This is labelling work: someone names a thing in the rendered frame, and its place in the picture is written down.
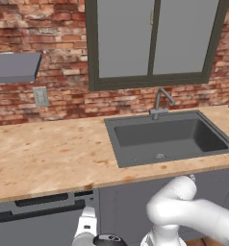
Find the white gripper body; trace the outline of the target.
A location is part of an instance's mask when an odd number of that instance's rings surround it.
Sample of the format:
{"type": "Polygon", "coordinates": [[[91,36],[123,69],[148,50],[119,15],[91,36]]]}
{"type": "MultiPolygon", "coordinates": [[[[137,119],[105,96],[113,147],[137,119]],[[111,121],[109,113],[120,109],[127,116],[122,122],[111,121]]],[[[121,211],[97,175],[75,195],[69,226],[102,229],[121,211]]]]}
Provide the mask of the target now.
{"type": "Polygon", "coordinates": [[[81,215],[81,222],[84,227],[94,227],[97,224],[95,208],[85,207],[81,215]]]}

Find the grey wall shelf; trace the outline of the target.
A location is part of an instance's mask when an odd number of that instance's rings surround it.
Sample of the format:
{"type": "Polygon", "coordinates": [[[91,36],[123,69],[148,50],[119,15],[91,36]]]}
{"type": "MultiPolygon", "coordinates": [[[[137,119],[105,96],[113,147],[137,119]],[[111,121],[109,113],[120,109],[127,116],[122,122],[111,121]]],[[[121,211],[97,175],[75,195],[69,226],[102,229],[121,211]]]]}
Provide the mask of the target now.
{"type": "Polygon", "coordinates": [[[41,53],[0,54],[0,84],[34,82],[41,53]]]}

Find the dark grey sink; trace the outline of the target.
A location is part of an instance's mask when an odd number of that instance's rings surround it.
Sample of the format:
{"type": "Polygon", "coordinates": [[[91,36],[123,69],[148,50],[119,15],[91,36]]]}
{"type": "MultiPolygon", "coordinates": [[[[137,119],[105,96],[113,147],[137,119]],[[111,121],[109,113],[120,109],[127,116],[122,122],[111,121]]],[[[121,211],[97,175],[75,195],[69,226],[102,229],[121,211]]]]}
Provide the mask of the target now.
{"type": "Polygon", "coordinates": [[[120,168],[229,153],[229,136],[201,111],[107,118],[120,168]]]}

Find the dark framed window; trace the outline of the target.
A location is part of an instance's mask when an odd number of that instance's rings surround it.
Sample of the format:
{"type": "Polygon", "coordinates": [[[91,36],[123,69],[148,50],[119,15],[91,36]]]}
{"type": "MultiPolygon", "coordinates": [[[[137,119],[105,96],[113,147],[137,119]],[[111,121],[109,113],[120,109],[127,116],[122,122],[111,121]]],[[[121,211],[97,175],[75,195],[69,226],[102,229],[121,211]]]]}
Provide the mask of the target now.
{"type": "Polygon", "coordinates": [[[229,0],[85,0],[89,89],[209,82],[229,0]]]}

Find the grey wall socket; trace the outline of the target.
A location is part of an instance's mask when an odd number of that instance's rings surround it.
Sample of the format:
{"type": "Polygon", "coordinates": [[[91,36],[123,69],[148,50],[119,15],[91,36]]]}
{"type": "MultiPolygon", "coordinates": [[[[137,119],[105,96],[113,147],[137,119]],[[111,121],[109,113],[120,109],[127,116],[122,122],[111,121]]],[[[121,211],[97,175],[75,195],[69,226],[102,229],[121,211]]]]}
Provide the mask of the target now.
{"type": "Polygon", "coordinates": [[[38,86],[33,88],[34,98],[37,107],[48,107],[47,88],[45,86],[38,86]]]}

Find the grey metal tap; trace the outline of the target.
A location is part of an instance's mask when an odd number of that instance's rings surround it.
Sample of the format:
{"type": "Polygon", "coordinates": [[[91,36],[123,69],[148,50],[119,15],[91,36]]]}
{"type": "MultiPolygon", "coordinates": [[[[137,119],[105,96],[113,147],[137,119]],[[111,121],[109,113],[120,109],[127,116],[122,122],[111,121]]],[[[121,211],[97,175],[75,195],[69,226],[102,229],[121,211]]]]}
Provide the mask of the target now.
{"type": "Polygon", "coordinates": [[[176,101],[163,88],[159,88],[156,95],[155,107],[149,110],[149,114],[152,116],[153,120],[158,120],[160,114],[168,113],[168,108],[160,108],[160,100],[162,94],[172,105],[176,103],[176,101]]]}

